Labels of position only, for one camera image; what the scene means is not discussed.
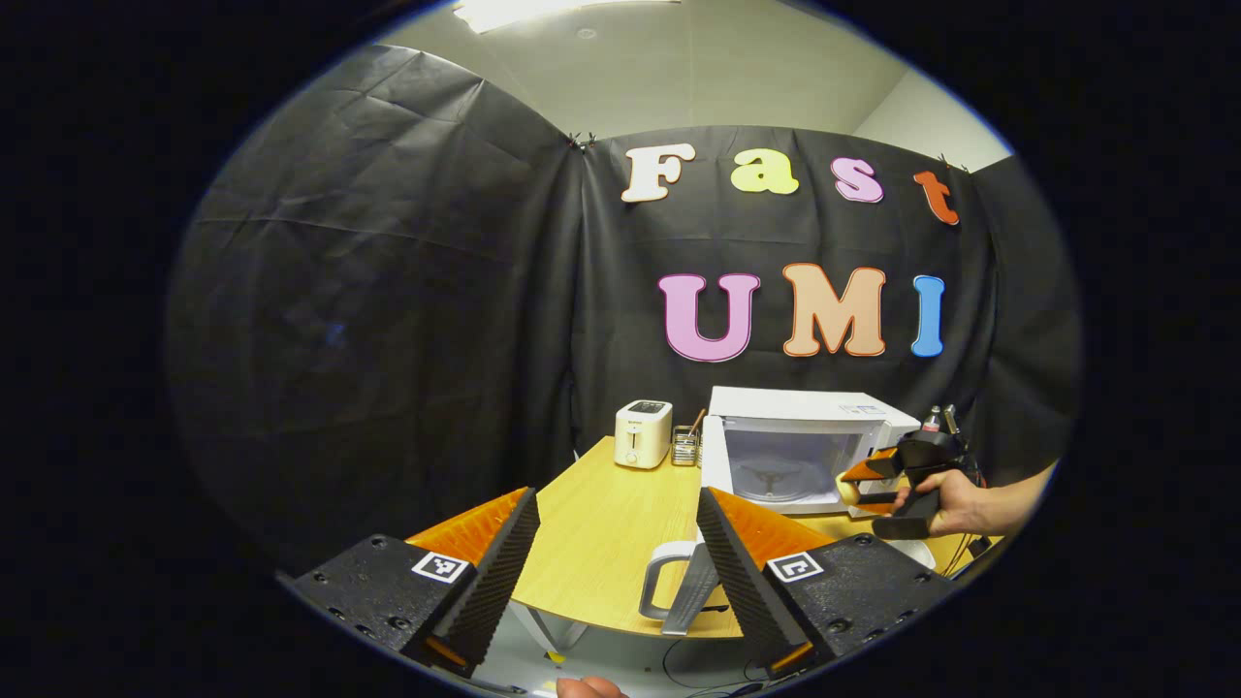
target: white microwave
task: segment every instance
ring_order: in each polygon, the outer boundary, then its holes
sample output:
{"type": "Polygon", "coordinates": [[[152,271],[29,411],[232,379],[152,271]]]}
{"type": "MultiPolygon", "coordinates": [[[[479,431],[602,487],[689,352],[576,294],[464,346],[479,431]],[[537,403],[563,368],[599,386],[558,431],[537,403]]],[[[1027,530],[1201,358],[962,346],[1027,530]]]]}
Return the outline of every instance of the white microwave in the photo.
{"type": "MultiPolygon", "coordinates": [[[[702,486],[782,514],[849,512],[836,476],[922,424],[864,392],[716,386],[702,422],[702,486]]],[[[897,479],[861,483],[891,492],[897,479]]]]}

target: human hand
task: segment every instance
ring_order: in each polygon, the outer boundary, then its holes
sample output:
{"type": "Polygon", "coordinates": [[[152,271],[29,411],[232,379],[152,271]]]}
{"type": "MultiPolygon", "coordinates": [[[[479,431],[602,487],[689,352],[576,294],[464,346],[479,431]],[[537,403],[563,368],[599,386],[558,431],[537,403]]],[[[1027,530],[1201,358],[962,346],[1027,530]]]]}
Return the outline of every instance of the human hand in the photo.
{"type": "MultiPolygon", "coordinates": [[[[926,494],[933,489],[939,489],[939,510],[936,512],[927,528],[932,537],[952,535],[956,533],[988,534],[985,501],[988,492],[974,486],[961,471],[944,471],[934,473],[922,481],[917,492],[926,494]]],[[[910,488],[902,487],[892,503],[892,510],[898,510],[908,499],[910,488]]]]}
{"type": "Polygon", "coordinates": [[[588,676],[582,681],[575,678],[556,679],[557,698],[629,698],[617,684],[606,678],[588,676]]]}

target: toaster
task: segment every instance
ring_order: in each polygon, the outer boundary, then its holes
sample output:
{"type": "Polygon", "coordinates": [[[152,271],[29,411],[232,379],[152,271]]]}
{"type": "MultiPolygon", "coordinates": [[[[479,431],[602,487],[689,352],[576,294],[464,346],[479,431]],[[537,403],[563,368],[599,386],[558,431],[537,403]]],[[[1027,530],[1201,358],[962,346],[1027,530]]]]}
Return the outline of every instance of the toaster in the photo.
{"type": "Polygon", "coordinates": [[[658,400],[634,400],[617,412],[616,453],[618,466],[650,469],[663,462],[673,443],[673,405],[658,400]]]}

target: yellow letter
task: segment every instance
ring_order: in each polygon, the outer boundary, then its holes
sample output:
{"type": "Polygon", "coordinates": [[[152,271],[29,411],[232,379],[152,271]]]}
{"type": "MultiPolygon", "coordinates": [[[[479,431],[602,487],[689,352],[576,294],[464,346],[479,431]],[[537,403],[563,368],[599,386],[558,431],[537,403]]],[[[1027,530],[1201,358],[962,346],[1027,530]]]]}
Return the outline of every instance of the yellow letter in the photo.
{"type": "Polygon", "coordinates": [[[853,325],[853,334],[845,351],[853,356],[877,356],[884,353],[884,338],[879,327],[879,294],[886,277],[871,267],[859,267],[849,277],[844,298],[836,298],[828,274],[819,265],[789,265],[784,278],[793,284],[793,337],[784,343],[789,356],[813,356],[819,353],[814,339],[814,324],[835,354],[845,330],[853,325]]]}
{"type": "Polygon", "coordinates": [[[659,175],[664,175],[669,184],[681,179],[681,160],[692,160],[695,153],[692,145],[681,143],[634,148],[624,155],[633,160],[633,169],[629,173],[629,189],[620,193],[620,200],[632,202],[668,196],[668,188],[659,185],[659,175]],[[659,159],[664,155],[668,155],[668,160],[660,163],[659,159]]]}
{"type": "Polygon", "coordinates": [[[776,194],[797,191],[793,164],[788,161],[788,155],[779,150],[766,148],[742,150],[732,161],[742,165],[732,170],[732,185],[742,191],[773,191],[776,194]]]}

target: wooden table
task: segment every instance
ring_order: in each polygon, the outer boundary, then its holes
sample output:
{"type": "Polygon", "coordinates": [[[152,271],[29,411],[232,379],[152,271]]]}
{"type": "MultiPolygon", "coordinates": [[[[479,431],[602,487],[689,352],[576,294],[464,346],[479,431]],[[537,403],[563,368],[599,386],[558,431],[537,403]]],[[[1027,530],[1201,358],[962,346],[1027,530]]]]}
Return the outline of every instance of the wooden table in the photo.
{"type": "MultiPolygon", "coordinates": [[[[542,523],[510,607],[549,651],[572,646],[587,626],[663,637],[663,621],[638,614],[647,563],[660,544],[696,535],[701,469],[671,465],[670,451],[649,471],[617,466],[612,453],[613,437],[606,436],[537,496],[542,523]],[[573,621],[567,637],[555,638],[539,612],[573,621]]],[[[872,519],[846,513],[791,518],[836,539],[872,533],[872,519]]],[[[936,571],[946,570],[961,538],[926,540],[936,571]]],[[[963,555],[969,561],[969,553],[963,555]]],[[[664,568],[656,605],[671,606],[686,565],[664,568]]],[[[716,587],[707,605],[726,604],[724,587],[716,587]]],[[[707,611],[686,637],[741,637],[741,627],[732,609],[707,611]]]]}

